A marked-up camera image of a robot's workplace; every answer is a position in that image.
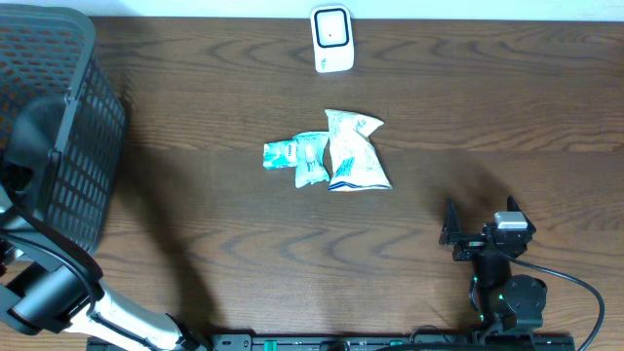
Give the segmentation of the white yellow chip bag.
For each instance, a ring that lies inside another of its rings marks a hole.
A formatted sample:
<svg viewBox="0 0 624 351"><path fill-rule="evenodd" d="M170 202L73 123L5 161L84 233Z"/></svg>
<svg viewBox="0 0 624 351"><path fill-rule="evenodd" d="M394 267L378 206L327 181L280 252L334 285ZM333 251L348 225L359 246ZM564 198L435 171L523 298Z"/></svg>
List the white yellow chip bag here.
<svg viewBox="0 0 624 351"><path fill-rule="evenodd" d="M329 191L391 189L370 135L384 122L351 111L326 109L332 176Z"/></svg>

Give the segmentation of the teal white snack packet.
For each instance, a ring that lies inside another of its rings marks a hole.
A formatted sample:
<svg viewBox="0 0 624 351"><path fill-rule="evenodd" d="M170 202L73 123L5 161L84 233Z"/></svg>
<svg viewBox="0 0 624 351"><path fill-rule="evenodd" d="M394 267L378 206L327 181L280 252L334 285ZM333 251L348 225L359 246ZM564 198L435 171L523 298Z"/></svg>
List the teal white snack packet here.
<svg viewBox="0 0 624 351"><path fill-rule="evenodd" d="M330 180L324 165L324 153L329 138L328 132L305 132L293 137L297 144L294 180L296 188Z"/></svg>

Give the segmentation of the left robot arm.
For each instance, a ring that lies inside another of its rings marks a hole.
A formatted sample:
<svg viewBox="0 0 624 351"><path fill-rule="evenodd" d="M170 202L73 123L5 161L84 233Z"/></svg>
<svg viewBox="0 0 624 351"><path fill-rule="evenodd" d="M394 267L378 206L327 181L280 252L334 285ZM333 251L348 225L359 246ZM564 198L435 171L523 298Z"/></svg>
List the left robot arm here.
<svg viewBox="0 0 624 351"><path fill-rule="evenodd" d="M149 311L108 287L81 247L1 191L1 240L32 263L1 287L1 322L17 332L82 333L123 350L211 350L168 314Z"/></svg>

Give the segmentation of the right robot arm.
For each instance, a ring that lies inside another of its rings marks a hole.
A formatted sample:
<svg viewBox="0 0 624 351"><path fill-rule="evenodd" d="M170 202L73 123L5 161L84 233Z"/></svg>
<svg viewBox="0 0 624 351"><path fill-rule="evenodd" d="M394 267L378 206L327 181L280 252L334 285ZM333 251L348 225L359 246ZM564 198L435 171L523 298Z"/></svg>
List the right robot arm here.
<svg viewBox="0 0 624 351"><path fill-rule="evenodd" d="M486 344L502 335L529 336L543 325L545 283L511 270L511 262L527 250L535 231L513 197L478 234L463 232L453 202L447 203L439 243L453 247L453 260L472 264L469 299L482 320L473 332L476 342Z"/></svg>

